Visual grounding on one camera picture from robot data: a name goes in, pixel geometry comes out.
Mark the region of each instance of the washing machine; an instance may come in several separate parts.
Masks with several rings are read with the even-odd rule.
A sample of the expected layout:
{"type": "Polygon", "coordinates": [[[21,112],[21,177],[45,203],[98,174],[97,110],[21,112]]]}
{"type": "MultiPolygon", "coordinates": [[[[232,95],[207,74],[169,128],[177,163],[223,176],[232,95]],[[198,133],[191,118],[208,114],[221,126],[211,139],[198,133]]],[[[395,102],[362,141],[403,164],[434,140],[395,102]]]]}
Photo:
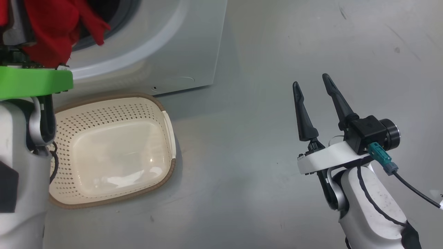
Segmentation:
{"type": "Polygon", "coordinates": [[[102,46],[86,29],[68,65],[80,96],[143,87],[157,95],[211,85],[227,0],[89,0],[110,26],[102,46]]]}

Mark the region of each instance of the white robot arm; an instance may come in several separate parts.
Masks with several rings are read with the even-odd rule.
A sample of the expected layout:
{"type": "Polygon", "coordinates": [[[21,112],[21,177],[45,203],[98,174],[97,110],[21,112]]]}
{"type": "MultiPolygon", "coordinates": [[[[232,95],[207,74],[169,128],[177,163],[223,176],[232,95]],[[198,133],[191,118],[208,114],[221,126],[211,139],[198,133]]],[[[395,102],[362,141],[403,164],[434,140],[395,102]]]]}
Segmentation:
{"type": "MultiPolygon", "coordinates": [[[[298,157],[300,173],[316,173],[329,207],[340,212],[339,223],[352,249],[420,249],[417,231],[381,184],[370,162],[377,160],[388,175],[397,174],[396,164],[386,153],[400,144],[400,131],[388,119],[374,116],[361,119],[352,111],[329,75],[323,75],[328,94],[339,117],[344,141],[329,147],[317,139],[304,106],[300,86],[294,82],[294,100],[300,141],[309,141],[308,151],[298,157]]],[[[431,199],[405,183],[411,190],[441,208],[431,199]]]]}

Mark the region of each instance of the cable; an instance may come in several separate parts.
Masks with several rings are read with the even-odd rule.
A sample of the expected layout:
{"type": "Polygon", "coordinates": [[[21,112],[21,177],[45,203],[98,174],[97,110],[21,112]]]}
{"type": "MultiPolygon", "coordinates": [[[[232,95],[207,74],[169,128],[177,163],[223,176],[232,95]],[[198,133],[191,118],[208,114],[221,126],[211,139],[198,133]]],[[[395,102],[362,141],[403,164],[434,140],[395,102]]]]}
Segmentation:
{"type": "Polygon", "coordinates": [[[390,217],[389,215],[387,215],[385,212],[383,212],[383,210],[381,210],[377,204],[375,203],[374,200],[372,200],[371,196],[369,195],[368,190],[366,189],[365,186],[365,182],[363,181],[363,176],[361,175],[361,166],[357,167],[357,177],[358,177],[358,181],[360,182],[360,187],[363,190],[363,192],[365,193],[366,198],[368,199],[368,201],[372,204],[372,206],[374,206],[375,210],[383,215],[383,217],[385,219],[387,219],[388,221],[391,221],[392,223],[396,224],[396,225],[400,225],[400,226],[404,226],[406,227],[407,225],[405,223],[402,223],[400,221],[397,221],[395,219],[393,219],[392,217],[390,217]]]}
{"type": "Polygon", "coordinates": [[[352,248],[351,248],[351,245],[349,245],[348,237],[345,237],[345,243],[346,243],[346,247],[347,247],[348,249],[352,249],[352,248]]]}
{"type": "Polygon", "coordinates": [[[55,142],[52,142],[55,149],[53,151],[50,151],[51,155],[54,157],[54,171],[51,174],[51,177],[49,178],[49,184],[52,183],[52,181],[55,179],[55,176],[57,175],[58,171],[58,155],[57,155],[57,144],[55,142]]]}
{"type": "Polygon", "coordinates": [[[397,177],[397,179],[399,179],[401,183],[403,183],[414,193],[419,195],[421,198],[425,199],[430,204],[443,210],[441,204],[438,204],[437,202],[433,201],[431,198],[425,196],[423,193],[421,193],[416,188],[411,186],[407,181],[405,181],[401,176],[398,175],[397,173],[398,167],[394,162],[392,162],[392,157],[390,157],[388,153],[385,151],[385,149],[383,149],[383,147],[381,147],[377,142],[371,143],[368,146],[368,153],[374,160],[376,160],[382,165],[383,169],[388,175],[395,175],[395,177],[397,177]]]}
{"type": "Polygon", "coordinates": [[[397,171],[392,173],[393,175],[395,175],[395,177],[397,177],[397,179],[399,179],[399,181],[401,181],[401,183],[403,183],[406,187],[408,187],[410,190],[412,190],[414,193],[416,193],[417,195],[419,195],[421,198],[425,199],[427,202],[429,202],[430,204],[441,208],[441,205],[438,204],[437,202],[435,202],[434,200],[432,200],[431,198],[425,196],[422,192],[418,191],[416,188],[414,188],[413,186],[411,186],[407,181],[405,181],[405,179],[403,179],[401,176],[398,175],[397,171]]]}

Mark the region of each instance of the black cable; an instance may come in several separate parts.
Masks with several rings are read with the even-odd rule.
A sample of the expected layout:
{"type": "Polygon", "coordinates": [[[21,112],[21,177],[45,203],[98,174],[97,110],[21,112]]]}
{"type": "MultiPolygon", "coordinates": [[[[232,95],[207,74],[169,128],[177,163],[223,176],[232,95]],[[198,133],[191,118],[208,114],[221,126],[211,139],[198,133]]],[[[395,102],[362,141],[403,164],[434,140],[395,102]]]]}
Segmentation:
{"type": "Polygon", "coordinates": [[[438,204],[437,202],[433,201],[431,198],[425,196],[423,193],[421,193],[420,191],[418,191],[416,188],[414,188],[413,186],[411,186],[407,181],[405,181],[405,179],[403,179],[401,176],[398,175],[397,171],[394,171],[392,173],[393,175],[395,175],[395,177],[397,177],[397,179],[399,179],[399,181],[401,181],[401,183],[403,183],[406,187],[408,187],[410,190],[412,190],[414,193],[416,193],[417,195],[419,195],[421,198],[425,199],[427,202],[429,202],[430,204],[440,208],[440,204],[438,204]]]}
{"type": "Polygon", "coordinates": [[[400,221],[397,221],[397,220],[393,219],[392,217],[390,217],[389,215],[387,215],[385,212],[383,212],[383,210],[381,210],[381,209],[377,206],[377,204],[375,203],[375,201],[372,200],[371,196],[369,195],[368,190],[366,189],[365,182],[363,181],[363,176],[361,175],[361,166],[358,166],[358,167],[357,167],[357,177],[358,177],[358,180],[359,180],[359,182],[360,182],[360,187],[361,187],[361,189],[363,190],[363,192],[365,193],[366,198],[367,198],[368,201],[372,204],[372,206],[374,206],[375,210],[376,210],[379,214],[383,215],[383,217],[384,217],[385,219],[387,219],[388,221],[391,221],[392,223],[394,223],[394,224],[396,224],[396,225],[407,226],[405,223],[402,223],[402,222],[400,222],[400,221]]]}
{"type": "Polygon", "coordinates": [[[348,249],[352,249],[352,248],[351,248],[351,245],[349,245],[348,237],[345,237],[345,243],[346,243],[346,247],[347,247],[348,249]]]}
{"type": "Polygon", "coordinates": [[[58,171],[58,155],[57,155],[57,144],[55,142],[52,142],[55,149],[53,151],[50,151],[51,155],[54,157],[54,171],[51,174],[51,177],[49,178],[49,184],[52,183],[52,181],[55,179],[55,176],[57,175],[58,171]]]}

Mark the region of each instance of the camera lens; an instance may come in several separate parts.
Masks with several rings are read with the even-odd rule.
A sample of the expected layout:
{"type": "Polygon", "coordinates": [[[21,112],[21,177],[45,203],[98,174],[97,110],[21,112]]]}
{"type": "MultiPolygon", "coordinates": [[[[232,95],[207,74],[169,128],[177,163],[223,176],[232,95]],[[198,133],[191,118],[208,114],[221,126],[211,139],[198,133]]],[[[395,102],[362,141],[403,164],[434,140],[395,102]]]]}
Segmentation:
{"type": "Polygon", "coordinates": [[[400,145],[401,135],[400,130],[394,124],[394,122],[389,119],[382,119],[380,123],[388,129],[388,134],[386,135],[385,142],[383,143],[383,148],[388,151],[391,149],[395,149],[400,145]]]}

